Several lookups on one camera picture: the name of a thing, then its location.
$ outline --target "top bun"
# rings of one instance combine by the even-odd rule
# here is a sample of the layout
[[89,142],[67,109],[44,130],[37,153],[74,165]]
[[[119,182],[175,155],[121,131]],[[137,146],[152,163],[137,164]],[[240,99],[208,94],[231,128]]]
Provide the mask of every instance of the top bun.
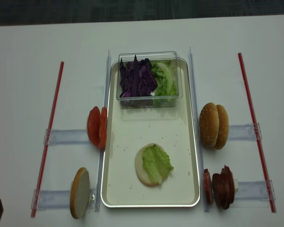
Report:
[[219,133],[219,114],[214,103],[206,104],[199,117],[201,142],[206,146],[213,148],[218,139]]
[[222,149],[227,141],[229,132],[228,114],[222,105],[217,105],[217,110],[219,114],[219,133],[216,145],[214,148],[220,150]]

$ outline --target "white table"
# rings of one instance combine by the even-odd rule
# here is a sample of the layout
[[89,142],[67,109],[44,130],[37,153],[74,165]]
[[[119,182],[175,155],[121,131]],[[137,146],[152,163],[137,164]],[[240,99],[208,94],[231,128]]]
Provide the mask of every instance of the white table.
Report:
[[[242,52],[277,213],[204,213],[201,201],[193,209],[111,210],[101,204],[83,220],[72,219],[69,210],[38,211],[31,219],[60,62],[72,94],[91,82],[104,85],[108,49],[116,61],[121,52],[167,49],[187,58],[190,46],[196,75],[231,73]],[[0,27],[0,198],[1,226],[284,226],[284,16]]]

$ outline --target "bread slice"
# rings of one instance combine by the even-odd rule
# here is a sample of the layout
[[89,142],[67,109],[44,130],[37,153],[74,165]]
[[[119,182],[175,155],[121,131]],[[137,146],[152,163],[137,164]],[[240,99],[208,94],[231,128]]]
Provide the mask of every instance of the bread slice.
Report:
[[214,103],[208,103],[203,107],[199,117],[199,128],[203,145],[213,148],[219,133],[219,115]]
[[218,115],[219,115],[219,133],[215,149],[222,149],[227,141],[229,132],[228,114],[222,105],[217,105]]
[[139,180],[147,185],[147,186],[156,186],[156,185],[159,185],[159,183],[153,183],[151,182],[151,179],[150,179],[150,176],[148,175],[148,172],[144,169],[143,167],[143,158],[142,158],[142,154],[143,154],[143,151],[147,148],[147,147],[151,147],[153,145],[157,145],[161,150],[164,151],[164,149],[159,146],[158,144],[155,144],[155,143],[150,143],[148,145],[146,145],[145,147],[141,148],[137,155],[136,155],[136,158],[134,159],[134,166],[136,168],[136,173],[137,173],[137,176],[139,178]]
[[89,202],[89,172],[82,167],[77,171],[71,187],[70,210],[74,219],[81,218]]

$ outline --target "sliced meat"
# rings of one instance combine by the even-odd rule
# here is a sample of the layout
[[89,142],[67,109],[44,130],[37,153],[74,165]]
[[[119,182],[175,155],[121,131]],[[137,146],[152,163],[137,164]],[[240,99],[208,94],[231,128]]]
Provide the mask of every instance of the sliced meat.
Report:
[[226,193],[224,181],[221,179],[220,174],[213,175],[213,196],[218,207],[225,205]]
[[224,168],[222,169],[222,173],[225,173],[228,176],[229,190],[231,193],[230,204],[232,204],[235,199],[235,184],[233,182],[232,173],[229,167],[225,165],[224,165]]
[[212,189],[212,181],[211,181],[208,169],[204,170],[203,179],[204,179],[204,187],[205,187],[207,203],[212,204],[213,203],[213,189]]
[[225,188],[225,203],[223,205],[223,209],[227,210],[229,208],[230,201],[231,201],[231,192],[229,189],[228,176],[225,173],[221,173],[220,178],[223,180],[224,188]]

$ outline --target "metal tray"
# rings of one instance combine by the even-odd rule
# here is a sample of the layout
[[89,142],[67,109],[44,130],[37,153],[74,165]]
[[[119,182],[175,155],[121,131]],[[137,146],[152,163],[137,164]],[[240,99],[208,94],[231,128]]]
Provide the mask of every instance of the metal tray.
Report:
[[[112,65],[101,185],[101,199],[107,207],[192,207],[199,202],[188,69],[183,59],[178,73],[183,96],[176,107],[121,109],[116,98],[118,64]],[[149,143],[161,145],[174,167],[158,187],[145,186],[135,172],[135,156]]]

